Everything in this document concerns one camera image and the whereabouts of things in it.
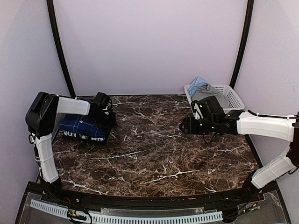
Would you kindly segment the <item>blue plaid long sleeve shirt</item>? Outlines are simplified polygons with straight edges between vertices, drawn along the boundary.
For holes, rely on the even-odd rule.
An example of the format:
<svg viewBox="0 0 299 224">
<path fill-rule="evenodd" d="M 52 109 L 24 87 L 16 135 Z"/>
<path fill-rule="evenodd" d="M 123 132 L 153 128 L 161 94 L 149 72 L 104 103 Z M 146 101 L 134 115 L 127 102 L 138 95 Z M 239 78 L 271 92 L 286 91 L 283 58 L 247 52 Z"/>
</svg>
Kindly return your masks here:
<svg viewBox="0 0 299 224">
<path fill-rule="evenodd" d="M 111 128 L 100 127 L 94 119 L 88 116 L 66 114 L 60 123 L 60 130 L 86 135 L 93 138 L 105 138 Z"/>
</svg>

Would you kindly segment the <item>black white checkered shirt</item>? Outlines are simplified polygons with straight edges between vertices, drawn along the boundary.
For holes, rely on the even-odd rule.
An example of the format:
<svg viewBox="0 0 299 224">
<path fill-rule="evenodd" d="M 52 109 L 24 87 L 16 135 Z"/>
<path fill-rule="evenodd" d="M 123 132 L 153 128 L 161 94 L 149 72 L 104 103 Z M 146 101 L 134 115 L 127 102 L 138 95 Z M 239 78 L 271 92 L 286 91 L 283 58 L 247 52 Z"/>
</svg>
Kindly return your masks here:
<svg viewBox="0 0 299 224">
<path fill-rule="evenodd" d="M 63 131 L 62 138 L 73 141 L 82 141 L 95 145 L 105 145 L 107 143 L 110 131 L 110 129 L 99 129 L 97 132 L 84 134 Z"/>
</svg>

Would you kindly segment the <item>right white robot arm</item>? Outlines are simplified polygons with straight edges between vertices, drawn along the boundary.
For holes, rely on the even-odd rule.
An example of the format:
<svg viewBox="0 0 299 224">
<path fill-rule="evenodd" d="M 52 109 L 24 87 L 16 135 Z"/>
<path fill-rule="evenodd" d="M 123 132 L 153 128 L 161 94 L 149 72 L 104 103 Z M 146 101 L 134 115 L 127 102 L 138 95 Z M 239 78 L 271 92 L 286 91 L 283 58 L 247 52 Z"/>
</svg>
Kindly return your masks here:
<svg viewBox="0 0 299 224">
<path fill-rule="evenodd" d="M 222 110 L 208 114 L 203 118 L 185 117 L 179 125 L 186 134 L 207 135 L 209 133 L 232 135 L 259 135 L 282 139 L 290 143 L 289 147 L 270 163 L 249 175 L 238 198 L 249 202 L 261 189 L 273 180 L 299 167 L 299 117 L 297 115 L 274 116 L 253 113 L 252 111 Z"/>
</svg>

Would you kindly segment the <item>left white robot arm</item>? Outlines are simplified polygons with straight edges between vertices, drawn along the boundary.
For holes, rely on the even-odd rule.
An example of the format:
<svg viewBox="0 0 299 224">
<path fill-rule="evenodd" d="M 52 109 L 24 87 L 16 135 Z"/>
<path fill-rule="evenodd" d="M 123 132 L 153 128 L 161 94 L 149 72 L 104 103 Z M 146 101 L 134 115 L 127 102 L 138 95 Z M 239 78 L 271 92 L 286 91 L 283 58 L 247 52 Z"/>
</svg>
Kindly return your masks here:
<svg viewBox="0 0 299 224">
<path fill-rule="evenodd" d="M 48 197 L 55 203 L 63 203 L 66 193 L 58 187 L 61 179 L 52 151 L 57 114 L 65 114 L 59 125 L 64 138 L 98 145 L 107 142 L 111 129 L 116 126 L 116 115 L 111 98 L 102 92 L 93 100 L 38 93 L 25 118 L 29 142 L 34 145 L 41 181 L 51 186 Z"/>
</svg>

